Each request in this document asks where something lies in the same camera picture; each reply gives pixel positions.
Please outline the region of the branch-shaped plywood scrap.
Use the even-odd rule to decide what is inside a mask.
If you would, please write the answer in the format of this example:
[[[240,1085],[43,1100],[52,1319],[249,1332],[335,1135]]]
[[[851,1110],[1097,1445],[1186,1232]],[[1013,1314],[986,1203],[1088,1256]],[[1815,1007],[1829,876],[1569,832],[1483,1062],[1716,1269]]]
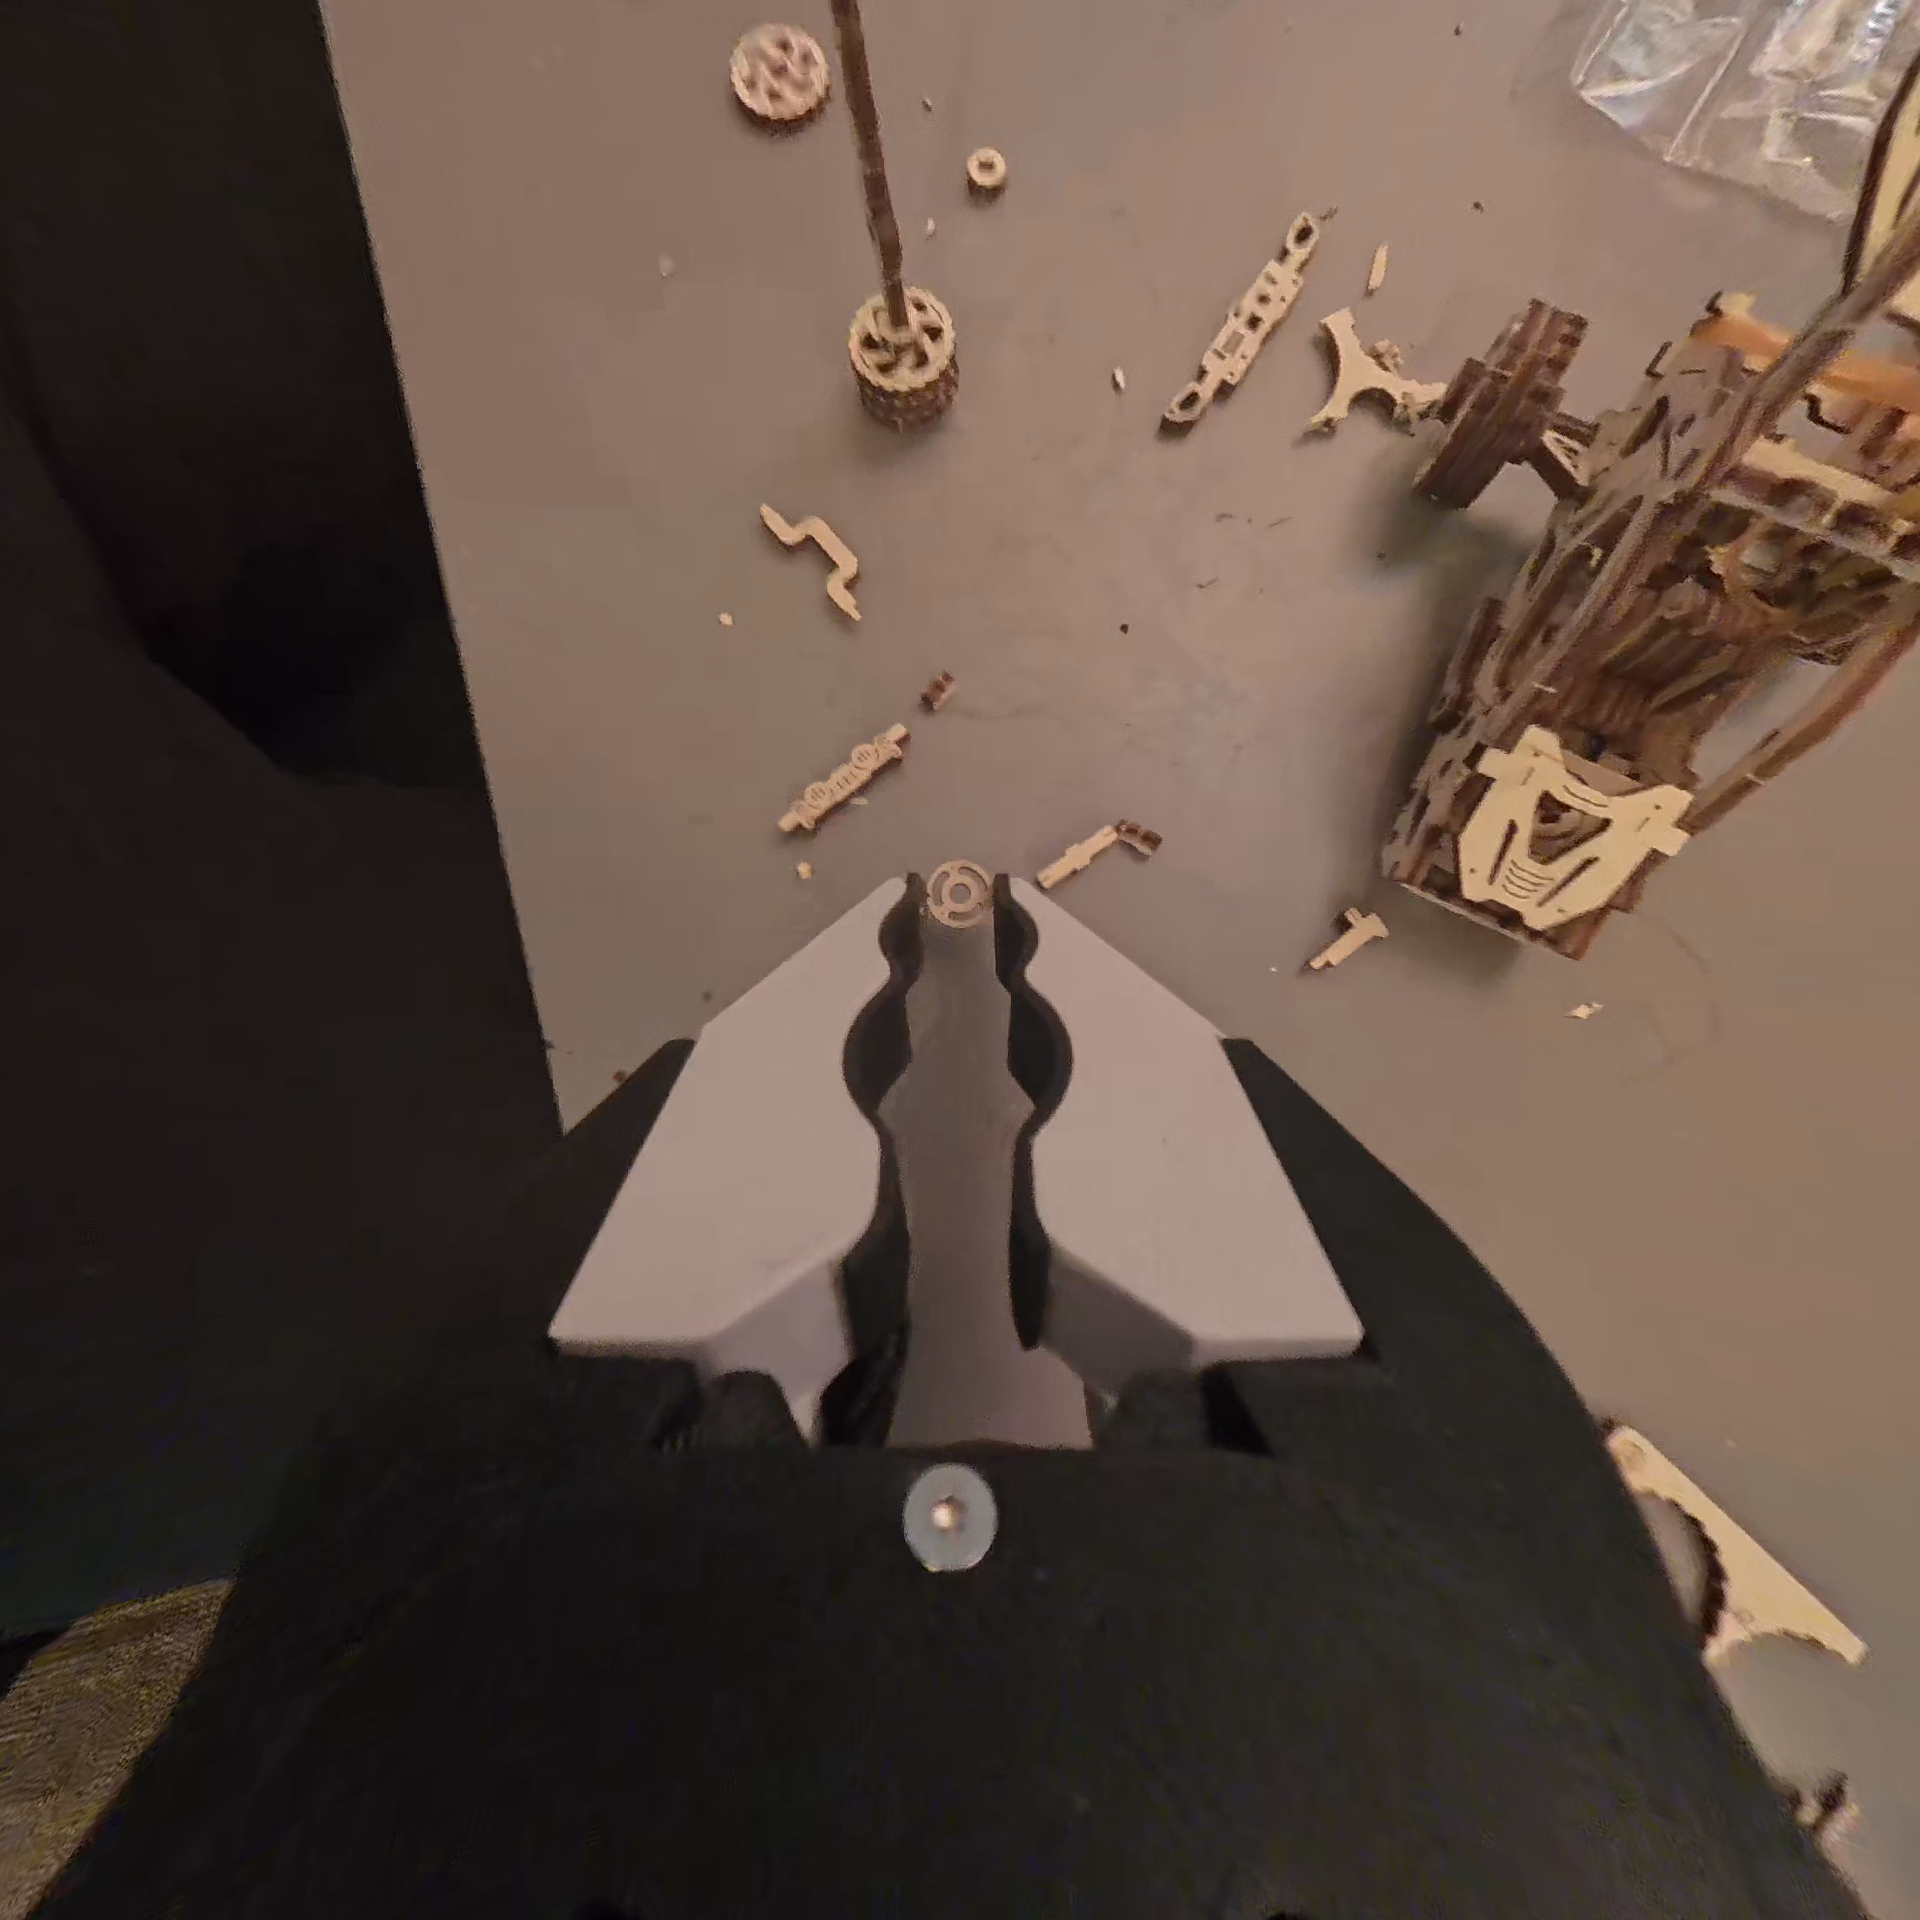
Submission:
[[[1362,400],[1378,400],[1384,419],[1397,430],[1411,431],[1442,407],[1450,383],[1423,382],[1404,371],[1402,349],[1394,343],[1368,344],[1359,334],[1348,306],[1322,320],[1333,349],[1333,389],[1328,400],[1305,422],[1305,435],[1324,436],[1346,422]]]

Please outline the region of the wooden peg part dark tip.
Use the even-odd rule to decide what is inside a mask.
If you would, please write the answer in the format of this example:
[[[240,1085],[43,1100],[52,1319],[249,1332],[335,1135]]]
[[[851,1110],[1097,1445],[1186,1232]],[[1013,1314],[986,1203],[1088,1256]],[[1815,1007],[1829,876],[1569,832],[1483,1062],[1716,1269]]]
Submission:
[[[1141,822],[1105,822],[1101,828],[1092,829],[1092,834],[1079,838],[1077,844],[1071,844],[1066,853],[1057,855],[1047,867],[1043,867],[1035,876],[1035,884],[1043,891],[1051,893],[1058,887],[1067,884],[1067,879],[1083,874],[1113,848],[1129,848],[1141,858],[1152,858],[1162,850],[1162,845],[1163,834]]]

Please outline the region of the wooden model buggy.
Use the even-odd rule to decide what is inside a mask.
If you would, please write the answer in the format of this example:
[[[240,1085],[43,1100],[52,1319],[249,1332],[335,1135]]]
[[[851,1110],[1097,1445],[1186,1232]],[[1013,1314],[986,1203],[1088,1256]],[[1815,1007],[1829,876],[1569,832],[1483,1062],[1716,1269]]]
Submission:
[[[1716,295],[1627,404],[1561,407],[1581,315],[1530,301],[1436,404],[1416,492],[1506,466],[1555,496],[1480,603],[1380,876],[1581,957],[1648,876],[1831,739],[1916,646],[1916,66],[1868,156],[1841,285],[1789,334]]]

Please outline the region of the person's black-clothed body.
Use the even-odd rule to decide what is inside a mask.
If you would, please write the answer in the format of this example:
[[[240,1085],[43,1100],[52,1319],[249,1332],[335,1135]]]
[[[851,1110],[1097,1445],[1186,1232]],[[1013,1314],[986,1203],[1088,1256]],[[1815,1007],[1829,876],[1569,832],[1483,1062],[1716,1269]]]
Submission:
[[[320,6],[2,66],[13,1638],[232,1571],[560,1127]]]

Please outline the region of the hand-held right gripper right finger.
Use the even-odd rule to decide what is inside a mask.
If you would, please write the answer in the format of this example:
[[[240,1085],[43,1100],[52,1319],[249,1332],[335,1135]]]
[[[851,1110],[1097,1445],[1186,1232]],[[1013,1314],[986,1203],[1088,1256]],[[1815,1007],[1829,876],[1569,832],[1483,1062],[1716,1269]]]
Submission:
[[[1360,1316],[1226,1036],[1032,879],[995,879],[993,947],[1028,1103],[1008,1230],[1021,1343],[1088,1390],[1355,1355]]]

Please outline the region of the clear plastic bag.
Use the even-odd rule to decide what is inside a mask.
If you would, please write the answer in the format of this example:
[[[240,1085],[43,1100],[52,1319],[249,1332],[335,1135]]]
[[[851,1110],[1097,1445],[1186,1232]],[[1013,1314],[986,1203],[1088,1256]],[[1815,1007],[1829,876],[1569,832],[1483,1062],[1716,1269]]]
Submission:
[[[1916,3],[1604,3],[1573,93],[1671,167],[1850,224]]]

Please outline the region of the slotted wooden link bar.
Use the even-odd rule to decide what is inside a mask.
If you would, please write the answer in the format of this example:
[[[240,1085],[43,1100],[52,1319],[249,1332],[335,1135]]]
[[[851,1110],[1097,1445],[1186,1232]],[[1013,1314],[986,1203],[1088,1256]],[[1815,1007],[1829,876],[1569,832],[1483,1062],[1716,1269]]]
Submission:
[[[1159,421],[1162,431],[1188,431],[1223,394],[1232,394],[1247,379],[1266,340],[1297,306],[1322,231],[1322,215],[1311,210],[1297,215],[1281,248],[1261,266],[1202,349],[1195,372],[1169,400]]]

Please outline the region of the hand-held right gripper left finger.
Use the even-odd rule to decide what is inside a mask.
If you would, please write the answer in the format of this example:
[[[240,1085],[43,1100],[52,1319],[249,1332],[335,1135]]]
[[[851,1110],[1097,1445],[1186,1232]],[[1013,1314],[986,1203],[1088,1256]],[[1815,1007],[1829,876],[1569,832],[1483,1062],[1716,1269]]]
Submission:
[[[804,1437],[884,1440],[909,1232],[881,1108],[919,975],[909,874],[703,1029],[548,1324],[563,1352],[763,1376]]]

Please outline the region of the wooden wheel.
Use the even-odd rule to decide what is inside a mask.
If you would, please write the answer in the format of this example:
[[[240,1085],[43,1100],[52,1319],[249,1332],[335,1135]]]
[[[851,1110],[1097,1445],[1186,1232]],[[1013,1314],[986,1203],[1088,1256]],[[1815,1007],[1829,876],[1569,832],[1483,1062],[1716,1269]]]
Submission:
[[[881,262],[881,291],[857,308],[849,362],[871,419],[898,431],[935,426],[957,395],[954,315],[928,291],[908,283],[905,252],[884,171],[873,66],[857,3],[832,3],[866,222]]]

